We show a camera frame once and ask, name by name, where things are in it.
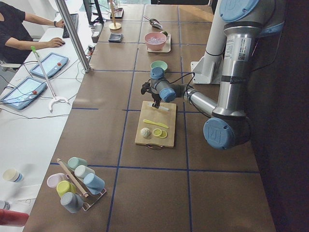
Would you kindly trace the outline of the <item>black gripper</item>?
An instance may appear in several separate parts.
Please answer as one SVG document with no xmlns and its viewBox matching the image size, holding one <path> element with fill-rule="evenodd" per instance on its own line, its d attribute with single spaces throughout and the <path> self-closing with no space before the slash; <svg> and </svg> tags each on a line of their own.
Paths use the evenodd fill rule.
<svg viewBox="0 0 309 232">
<path fill-rule="evenodd" d="M 159 94 L 154 93 L 152 91 L 150 82 L 145 82 L 144 84 L 142 84 L 140 92 L 141 92 L 142 95 L 144 95 L 145 93 L 150 93 L 153 100 L 154 100 L 154 102 L 152 103 L 152 107 L 157 108 L 157 109 L 159 108 L 160 102 L 161 102 L 161 97 L 159 96 Z"/>
</svg>

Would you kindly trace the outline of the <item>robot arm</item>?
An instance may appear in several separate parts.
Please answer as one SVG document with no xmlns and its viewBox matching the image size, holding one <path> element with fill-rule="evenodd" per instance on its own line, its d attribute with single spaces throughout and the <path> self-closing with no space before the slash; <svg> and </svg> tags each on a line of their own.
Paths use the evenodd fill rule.
<svg viewBox="0 0 309 232">
<path fill-rule="evenodd" d="M 249 141 L 251 128 L 244 109 L 252 56 L 259 38 L 278 34 L 285 21 L 284 0 L 220 0 L 214 12 L 204 56 L 191 63 L 195 84 L 218 84 L 213 101 L 189 84 L 173 84 L 153 68 L 141 93 L 153 107 L 183 98 L 208 117 L 203 134 L 210 146 L 225 150 Z"/>
</svg>

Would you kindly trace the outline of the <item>person right hand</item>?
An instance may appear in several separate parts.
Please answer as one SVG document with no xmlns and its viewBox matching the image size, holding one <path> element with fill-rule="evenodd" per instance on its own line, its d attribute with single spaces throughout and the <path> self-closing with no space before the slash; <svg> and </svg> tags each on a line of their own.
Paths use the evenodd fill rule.
<svg viewBox="0 0 309 232">
<path fill-rule="evenodd" d="M 63 41 L 59 37 L 56 37 L 56 38 L 52 38 L 50 41 L 47 42 L 47 47 L 49 47 L 49 48 L 61 47 L 64 44 L 65 44 L 65 41 Z"/>
</svg>

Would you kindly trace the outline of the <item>person left hand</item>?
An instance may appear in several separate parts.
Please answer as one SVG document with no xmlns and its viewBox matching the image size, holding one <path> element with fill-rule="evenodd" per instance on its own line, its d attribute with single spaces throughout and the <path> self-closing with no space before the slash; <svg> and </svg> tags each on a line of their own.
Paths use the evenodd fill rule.
<svg viewBox="0 0 309 232">
<path fill-rule="evenodd" d="M 57 28 L 63 28 L 64 27 L 64 25 L 65 25 L 65 23 L 64 23 L 64 21 L 63 20 L 59 20 L 59 21 L 55 21 L 54 22 L 54 25 L 55 25 L 55 27 L 57 27 Z"/>
</svg>

